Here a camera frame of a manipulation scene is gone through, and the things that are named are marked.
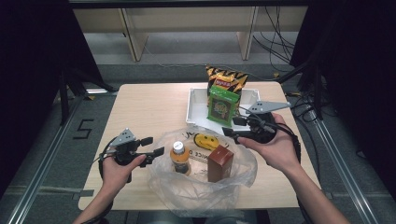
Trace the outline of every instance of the cable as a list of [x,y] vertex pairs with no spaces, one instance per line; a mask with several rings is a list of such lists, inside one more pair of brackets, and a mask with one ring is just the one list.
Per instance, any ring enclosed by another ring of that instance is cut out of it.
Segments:
[[272,41],[272,42],[275,41],[275,37],[276,37],[276,35],[278,35],[279,38],[280,38],[280,41],[282,42],[283,50],[284,50],[284,52],[285,52],[287,58],[289,58],[288,54],[290,54],[290,52],[289,52],[288,49],[286,49],[286,48],[284,47],[284,46],[285,46],[285,42],[284,42],[284,41],[286,41],[286,39],[283,38],[282,34],[280,33],[280,26],[279,26],[280,7],[276,7],[276,25],[274,25],[274,22],[273,22],[273,20],[272,20],[270,14],[269,14],[269,12],[268,12],[267,7],[265,7],[265,11],[267,12],[268,18],[270,19],[270,21],[271,21],[271,23],[272,23],[272,25],[273,25],[273,27],[274,27],[274,29],[275,29],[274,36],[273,36],[273,41]]
[[[146,51],[149,54],[152,54],[146,46],[144,48],[146,49]],[[157,64],[159,66],[161,66],[161,67],[164,67],[164,68],[169,68],[169,67],[195,67],[195,66],[206,67],[207,66],[207,64],[186,64],[186,65],[183,65],[183,64],[169,64],[169,65],[164,65],[164,64],[161,64],[161,63],[158,63],[158,62],[157,62]],[[213,64],[213,66],[218,67],[218,68],[226,67],[226,68],[231,69],[233,71],[239,71],[239,70],[231,68],[230,66],[225,65],[225,64]],[[252,73],[248,73],[248,72],[244,72],[244,71],[239,71],[239,72],[242,72],[242,73],[245,73],[247,75],[253,76],[253,77],[255,77],[255,78],[257,78],[257,79],[259,79],[261,81],[275,81],[276,80],[276,78],[262,78],[262,77],[254,75]]]
[[98,161],[98,160],[103,160],[103,159],[105,159],[106,157],[104,157],[105,156],[105,152],[106,152],[106,150],[107,150],[107,148],[110,146],[110,144],[114,141],[114,139],[116,139],[117,137],[114,137],[113,139],[111,139],[111,141],[109,141],[108,143],[107,143],[107,145],[105,146],[105,149],[103,149],[103,152],[101,153],[101,154],[99,154],[99,157],[98,158],[96,158],[93,162],[92,162],[92,164],[91,165],[93,165],[96,161]]
[[268,48],[267,46],[265,46],[262,42],[260,42],[256,36],[253,36],[254,40],[256,40],[256,42],[263,48],[266,49],[267,51],[269,51],[270,53],[274,54],[278,59],[282,60],[284,63],[289,63],[290,61],[288,60],[288,58],[286,58],[285,56],[283,56],[282,54],[274,51],[273,49]]
[[124,224],[127,224],[127,223],[128,223],[128,215],[129,215],[129,212],[126,211],[126,212],[125,212],[124,221],[123,221]]
[[248,113],[250,113],[250,114],[253,115],[254,117],[256,117],[256,118],[255,118],[256,120],[262,121],[262,119],[261,119],[257,114],[251,112],[249,109],[246,109],[246,108],[244,108],[244,107],[242,107],[242,106],[238,106],[238,107],[241,108],[241,109],[243,109],[243,110],[245,110],[245,111],[247,111]]
[[315,152],[315,158],[316,158],[316,162],[317,162],[317,177],[318,177],[318,181],[320,183],[320,163],[319,163],[319,155],[318,155],[318,148],[317,145],[315,143],[314,137],[312,136],[312,133],[309,132],[308,127],[303,123],[302,120],[300,120],[300,118],[296,117],[293,114],[294,118],[297,119],[297,121],[300,122],[300,124],[304,127],[305,131],[308,133],[309,139],[311,140],[312,146],[314,148],[314,152]]
[[262,36],[262,38],[270,43],[273,43],[275,45],[279,45],[279,46],[285,46],[286,48],[289,49],[294,49],[294,46],[289,46],[289,45],[283,45],[283,43],[277,43],[275,41],[271,41],[270,39],[268,39],[267,37],[264,36],[264,34],[262,32],[260,32],[260,35]]
[[[249,117],[250,119],[257,119],[257,120],[260,120],[260,126],[261,126],[261,128],[264,129],[264,127],[262,127],[262,123],[264,122],[264,125],[269,126],[269,127],[272,127],[272,128],[275,128],[276,130],[280,130],[280,131],[282,131],[282,132],[288,134],[288,135],[291,137],[291,139],[292,139],[292,142],[293,142],[293,145],[294,145],[294,150],[295,150],[295,152],[296,152],[297,159],[298,159],[299,163],[301,163],[301,148],[300,148],[300,142],[298,141],[297,135],[294,134],[294,132],[292,131],[292,129],[291,129],[288,125],[286,125],[286,124],[284,124],[284,123],[275,123],[275,124],[274,124],[274,123],[270,123],[270,122],[265,122],[265,121],[262,120],[257,114],[252,113],[250,110],[245,109],[245,108],[242,107],[242,106],[239,106],[239,108],[242,108],[242,109],[246,110],[247,112],[249,112],[250,114],[252,114],[254,117],[256,117],[256,118]],[[310,216],[308,215],[308,213],[306,212],[306,210],[305,210],[303,204],[300,202],[300,199],[299,199],[298,197],[297,197],[297,202],[298,202],[298,204],[299,204],[301,213],[302,213],[302,215],[303,215],[303,217],[304,217],[305,223],[309,223],[309,224],[313,223],[312,220],[311,220],[311,217],[310,217]]]
[[[300,99],[297,100],[297,102],[294,104],[294,106],[290,109],[291,113],[293,113],[293,115],[295,115],[297,118],[302,118],[302,120],[305,121],[305,122],[313,122],[313,121],[318,119],[318,117],[314,117],[313,119],[307,119],[306,118],[306,115],[309,112],[311,112],[312,110],[315,109],[315,107],[313,106],[311,100],[309,99],[310,95],[312,95],[311,92],[306,93],[306,94],[302,94]],[[296,112],[296,108],[300,107],[301,105],[306,105],[306,109],[303,112],[298,114]]]

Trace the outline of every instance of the small carton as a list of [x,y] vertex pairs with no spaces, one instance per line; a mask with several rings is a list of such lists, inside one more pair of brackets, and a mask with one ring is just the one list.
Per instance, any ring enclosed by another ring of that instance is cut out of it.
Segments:
[[233,153],[226,147],[218,146],[207,159],[207,181],[218,182],[230,177]]

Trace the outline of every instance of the bottle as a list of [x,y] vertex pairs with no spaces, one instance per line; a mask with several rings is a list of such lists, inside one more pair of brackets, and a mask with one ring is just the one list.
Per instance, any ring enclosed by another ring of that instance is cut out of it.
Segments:
[[190,150],[184,147],[182,142],[177,141],[174,143],[170,156],[176,172],[184,175],[191,173]]

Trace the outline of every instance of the green package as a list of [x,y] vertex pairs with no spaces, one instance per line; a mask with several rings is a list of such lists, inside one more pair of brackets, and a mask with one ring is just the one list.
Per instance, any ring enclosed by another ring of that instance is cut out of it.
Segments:
[[210,88],[207,118],[231,127],[231,120],[237,110],[239,95],[217,86]]

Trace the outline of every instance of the white tray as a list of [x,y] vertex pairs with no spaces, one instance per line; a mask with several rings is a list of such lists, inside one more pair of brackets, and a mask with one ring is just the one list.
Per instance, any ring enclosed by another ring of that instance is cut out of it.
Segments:
[[[240,106],[244,108],[250,108],[257,101],[260,101],[259,91],[255,89],[242,90]],[[190,89],[189,104],[187,107],[187,118],[186,122],[188,125],[197,125],[210,129],[216,133],[224,135],[221,127],[215,121],[207,119],[207,90],[201,89]],[[239,109],[241,115],[246,115],[244,109]],[[232,128],[236,131],[248,130],[248,126],[238,126],[232,123]]]

